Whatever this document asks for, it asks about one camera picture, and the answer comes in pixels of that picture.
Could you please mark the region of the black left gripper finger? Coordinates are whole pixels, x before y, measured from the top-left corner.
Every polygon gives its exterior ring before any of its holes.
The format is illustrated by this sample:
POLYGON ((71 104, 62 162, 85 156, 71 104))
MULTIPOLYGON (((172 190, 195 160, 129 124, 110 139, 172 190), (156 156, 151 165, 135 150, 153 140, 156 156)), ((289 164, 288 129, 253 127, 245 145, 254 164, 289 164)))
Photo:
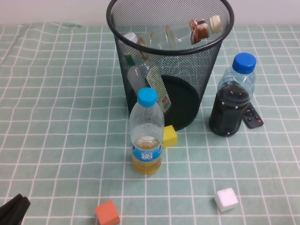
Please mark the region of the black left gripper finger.
POLYGON ((23 198, 21 194, 17 194, 13 199, 0 207, 0 214, 6 215, 11 209, 23 198))

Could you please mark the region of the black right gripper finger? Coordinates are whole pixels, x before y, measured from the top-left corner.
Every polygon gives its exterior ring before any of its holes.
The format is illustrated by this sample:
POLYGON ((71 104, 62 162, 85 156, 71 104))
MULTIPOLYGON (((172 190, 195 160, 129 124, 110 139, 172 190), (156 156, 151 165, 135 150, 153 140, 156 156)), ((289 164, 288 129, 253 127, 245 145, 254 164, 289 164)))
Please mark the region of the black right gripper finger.
POLYGON ((6 215, 0 215, 1 225, 20 225, 30 206, 27 197, 23 197, 6 215))

